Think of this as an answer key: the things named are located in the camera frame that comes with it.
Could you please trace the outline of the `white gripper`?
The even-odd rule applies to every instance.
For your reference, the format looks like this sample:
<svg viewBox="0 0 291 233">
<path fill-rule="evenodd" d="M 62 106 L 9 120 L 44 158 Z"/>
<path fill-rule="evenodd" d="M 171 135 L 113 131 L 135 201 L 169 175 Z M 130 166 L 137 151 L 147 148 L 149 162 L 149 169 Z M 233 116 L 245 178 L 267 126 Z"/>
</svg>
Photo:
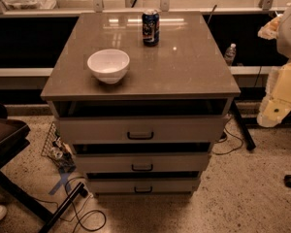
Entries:
<svg viewBox="0 0 291 233">
<path fill-rule="evenodd" d="M 260 28 L 258 36 L 266 40 L 276 39 L 282 14 Z M 262 127 L 275 127 L 291 112 L 291 61 L 282 67 L 273 67 L 266 84 L 257 122 Z"/>
</svg>

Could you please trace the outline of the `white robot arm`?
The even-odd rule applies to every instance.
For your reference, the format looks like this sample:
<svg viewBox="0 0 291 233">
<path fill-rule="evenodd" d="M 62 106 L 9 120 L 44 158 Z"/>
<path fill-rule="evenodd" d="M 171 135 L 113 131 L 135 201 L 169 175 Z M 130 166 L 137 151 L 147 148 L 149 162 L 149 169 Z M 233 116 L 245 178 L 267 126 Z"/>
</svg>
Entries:
<svg viewBox="0 0 291 233">
<path fill-rule="evenodd" d="M 257 116 L 260 126 L 275 127 L 291 112 L 291 4 L 282 15 L 263 26 L 258 36 L 276 39 L 277 51 L 288 58 L 282 67 L 271 69 Z"/>
</svg>

